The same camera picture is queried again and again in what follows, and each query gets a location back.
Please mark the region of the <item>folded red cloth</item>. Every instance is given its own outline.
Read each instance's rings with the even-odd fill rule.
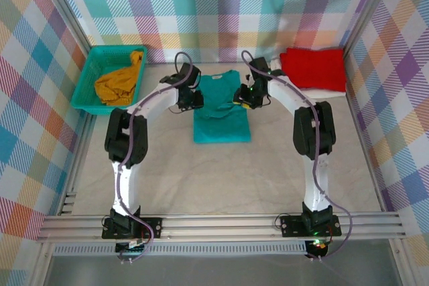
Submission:
[[[343,50],[288,48],[280,54],[282,70],[298,88],[346,91]]]

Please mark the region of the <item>white cloth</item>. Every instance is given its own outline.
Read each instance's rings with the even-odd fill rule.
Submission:
[[[281,70],[282,64],[280,63],[279,58],[275,58],[269,63],[269,66],[271,70]],[[320,98],[331,98],[331,97],[341,97],[346,96],[345,92],[337,92],[335,90],[322,90],[319,88],[301,88],[301,91],[308,96],[309,98],[313,99],[320,99]]]

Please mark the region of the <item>aluminum rail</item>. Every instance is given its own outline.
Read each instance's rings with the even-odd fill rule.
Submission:
[[[349,218],[338,213],[343,235],[349,231]],[[277,214],[232,215],[163,215],[162,233],[157,241],[220,242],[220,241],[280,241],[312,240],[314,238],[283,238],[274,226]],[[101,238],[104,216],[48,216],[40,231],[38,242],[94,242]],[[354,212],[351,239],[405,238],[405,230],[397,212]]]

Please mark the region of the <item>gray floor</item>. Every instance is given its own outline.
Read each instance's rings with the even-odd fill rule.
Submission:
[[[323,263],[304,256],[54,257],[46,286],[401,285],[387,240],[350,241]]]

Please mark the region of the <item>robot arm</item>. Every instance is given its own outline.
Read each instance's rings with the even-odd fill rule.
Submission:
[[[143,100],[125,110],[115,109],[111,113],[105,150],[109,153],[109,159],[112,161],[115,172],[115,201],[111,209],[108,227],[105,226],[105,228],[113,234],[118,235],[120,232],[124,238],[141,234],[141,225],[136,224],[130,218],[129,213],[135,217],[140,215],[140,206],[137,201],[137,176],[141,162],[147,153],[148,125],[166,109],[176,104],[182,111],[199,109],[204,105],[201,91],[194,90],[200,70],[193,66],[190,76],[186,78],[189,70],[190,65],[183,63],[179,73],[162,78],[157,87]],[[132,141],[130,140],[130,125],[132,125],[133,131]],[[131,155],[121,167],[120,182],[118,182],[119,166],[126,160],[130,145],[132,145]]]
[[[294,86],[287,76],[279,77]],[[295,115],[296,111],[299,109],[304,109],[302,111],[306,111],[308,108],[306,102],[304,102],[292,89],[284,86],[280,82],[268,82],[268,95],[277,99],[293,115]],[[309,98],[308,100],[313,105],[316,104],[312,99]],[[314,185],[312,174],[314,160],[311,160],[307,155],[303,155],[302,161],[304,162],[304,172],[306,178],[304,204],[311,212],[325,210],[329,207],[329,202],[325,199],[324,196],[322,196],[320,191]],[[323,189],[323,191],[328,193],[328,154],[326,153],[319,155],[316,177],[320,187]]]
[[[256,58],[249,63],[255,69],[266,73],[261,75],[251,70],[249,85],[242,84],[234,95],[234,103],[247,109],[263,106],[263,98],[276,98],[294,116],[293,139],[297,152],[302,156],[306,178],[306,192],[302,204],[302,222],[308,233],[326,230],[326,225],[332,223],[332,206],[326,199],[328,192],[328,155],[335,144],[336,136],[332,119],[332,109],[327,102],[314,102],[294,86],[281,70],[271,71],[265,58]],[[320,129],[320,148],[316,166],[316,180],[324,194],[316,187],[313,176],[316,151],[315,120],[312,104],[318,113]]]

